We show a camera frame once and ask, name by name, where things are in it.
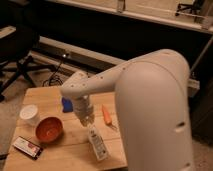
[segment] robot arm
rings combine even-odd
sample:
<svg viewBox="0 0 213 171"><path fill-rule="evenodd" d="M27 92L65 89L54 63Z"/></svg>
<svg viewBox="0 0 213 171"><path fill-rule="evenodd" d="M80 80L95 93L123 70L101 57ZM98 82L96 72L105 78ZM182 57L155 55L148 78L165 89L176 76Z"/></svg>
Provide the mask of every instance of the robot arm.
<svg viewBox="0 0 213 171"><path fill-rule="evenodd" d="M61 93L72 100L81 120L92 113L90 94L115 90L130 171L193 171L188 76L180 54L159 50L91 78L77 72L62 85Z"/></svg>

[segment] black chair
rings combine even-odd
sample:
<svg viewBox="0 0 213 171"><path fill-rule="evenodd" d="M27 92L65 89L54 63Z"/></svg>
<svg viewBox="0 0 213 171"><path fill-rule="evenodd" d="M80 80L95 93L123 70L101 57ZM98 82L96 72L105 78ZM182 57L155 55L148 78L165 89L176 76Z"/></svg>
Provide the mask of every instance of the black chair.
<svg viewBox="0 0 213 171"><path fill-rule="evenodd" d="M24 76L32 86L35 86L28 75L29 71L40 69L55 71L53 65L37 65L33 58L28 56L32 46L39 41L39 35L29 27L15 24L10 3L8 0L0 0L0 31L8 25L16 28L15 32L0 38L0 76L3 77L4 72L14 72L14 74L7 81L0 81L0 102L4 100L3 91L19 76ZM12 62L16 66L8 67Z"/></svg>
<svg viewBox="0 0 213 171"><path fill-rule="evenodd" d="M204 3L204 0L195 0L193 2L193 4L182 4L182 3L179 3L178 6L177 6L177 11L175 13L175 16L178 16L180 15L179 12L181 11L186 11L186 10L189 10L189 13L190 14L195 14L197 15L197 11L198 10L201 10L201 7Z"/></svg>

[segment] orange carrot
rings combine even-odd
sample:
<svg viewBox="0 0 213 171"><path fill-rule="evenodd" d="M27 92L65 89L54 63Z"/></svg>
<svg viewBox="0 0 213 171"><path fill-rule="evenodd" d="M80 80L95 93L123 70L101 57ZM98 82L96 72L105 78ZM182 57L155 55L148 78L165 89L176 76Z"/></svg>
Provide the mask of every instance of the orange carrot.
<svg viewBox="0 0 213 171"><path fill-rule="evenodd" d="M105 124L112 125L112 118L111 118L107 108L104 105L102 105L102 113L103 113Z"/></svg>

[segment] red bowl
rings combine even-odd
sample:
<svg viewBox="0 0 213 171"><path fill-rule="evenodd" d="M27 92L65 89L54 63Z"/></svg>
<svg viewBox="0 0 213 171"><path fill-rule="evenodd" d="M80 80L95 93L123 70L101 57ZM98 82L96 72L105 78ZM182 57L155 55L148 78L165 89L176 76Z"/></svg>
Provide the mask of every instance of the red bowl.
<svg viewBox="0 0 213 171"><path fill-rule="evenodd" d="M62 132L62 122L56 117L48 117L42 120L36 127L36 137L43 143L50 143L56 140Z"/></svg>

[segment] paper cup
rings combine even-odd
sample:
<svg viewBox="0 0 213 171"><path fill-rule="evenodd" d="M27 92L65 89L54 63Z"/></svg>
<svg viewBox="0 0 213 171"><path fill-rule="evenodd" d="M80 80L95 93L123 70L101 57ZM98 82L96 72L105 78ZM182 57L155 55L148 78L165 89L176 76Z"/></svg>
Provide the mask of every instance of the paper cup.
<svg viewBox="0 0 213 171"><path fill-rule="evenodd" d="M27 105L21 109L20 118L32 126L36 126L39 121L38 107L36 105Z"/></svg>

